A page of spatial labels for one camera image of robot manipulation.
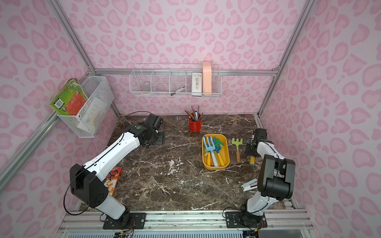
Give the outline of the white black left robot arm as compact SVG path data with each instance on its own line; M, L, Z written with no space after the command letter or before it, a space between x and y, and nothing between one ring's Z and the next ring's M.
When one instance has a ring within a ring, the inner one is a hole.
M128 126L111 146L94 159L70 168L70 183L66 190L90 208L104 213L107 218L129 223L129 209L109 193L104 180L118 163L138 147L163 145L165 134L159 130L162 123L161 117L151 113L145 121Z

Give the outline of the yellow plastic storage box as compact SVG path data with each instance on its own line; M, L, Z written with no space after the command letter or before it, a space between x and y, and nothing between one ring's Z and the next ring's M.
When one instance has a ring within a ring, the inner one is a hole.
M206 134L205 136L212 136L213 141L215 143L215 157L218 161L219 166L215 167L213 165L212 157L210 153L206 150L202 138L202 162L206 169L209 170L224 170L230 164L230 157L228 151L228 143L227 139L222 134Z

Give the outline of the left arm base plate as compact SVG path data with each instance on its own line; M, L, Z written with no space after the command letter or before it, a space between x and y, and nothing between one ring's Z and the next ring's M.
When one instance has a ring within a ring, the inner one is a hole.
M103 230L130 230L132 228L141 230L144 229L146 221L146 213L140 212L125 212L119 219L113 219L106 216L103 224Z

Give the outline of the light blue hand fork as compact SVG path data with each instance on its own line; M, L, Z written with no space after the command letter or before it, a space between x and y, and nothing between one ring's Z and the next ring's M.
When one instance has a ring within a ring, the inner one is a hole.
M204 136L203 137L203 142L204 142L204 146L205 146L206 150L210 153L210 155L212 157L213 165L215 167L218 167L219 164L218 164L218 161L217 161L217 159L215 157L215 154L214 154L214 151L215 151L216 147L215 147L215 143L213 141L212 136L209 136L209 137L208 136Z

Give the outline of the light green hand rake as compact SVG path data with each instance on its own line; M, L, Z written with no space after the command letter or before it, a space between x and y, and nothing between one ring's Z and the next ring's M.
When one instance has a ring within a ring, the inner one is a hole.
M243 144L243 139L232 138L232 144L236 146L236 161L241 164L240 145Z

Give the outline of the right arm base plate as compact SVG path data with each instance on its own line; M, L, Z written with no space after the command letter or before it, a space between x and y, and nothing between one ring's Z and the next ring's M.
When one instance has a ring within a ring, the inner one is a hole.
M256 216L247 212L225 211L223 218L225 218L227 228L250 228L259 230L268 227L265 215Z

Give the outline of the teal cultivator yellow handle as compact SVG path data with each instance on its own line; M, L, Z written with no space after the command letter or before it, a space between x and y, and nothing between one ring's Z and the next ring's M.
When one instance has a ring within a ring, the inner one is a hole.
M255 166L255 157L254 153L252 151L252 143L251 139L248 139L248 143L246 144L246 154L250 157L250 166L254 167Z

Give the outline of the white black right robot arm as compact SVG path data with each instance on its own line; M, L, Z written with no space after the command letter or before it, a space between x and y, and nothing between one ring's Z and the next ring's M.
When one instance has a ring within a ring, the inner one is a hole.
M257 192L243 204L241 210L247 216L261 217L274 203L292 197L296 164L277 151L268 140L265 129L255 129L250 149L263 161L257 178Z

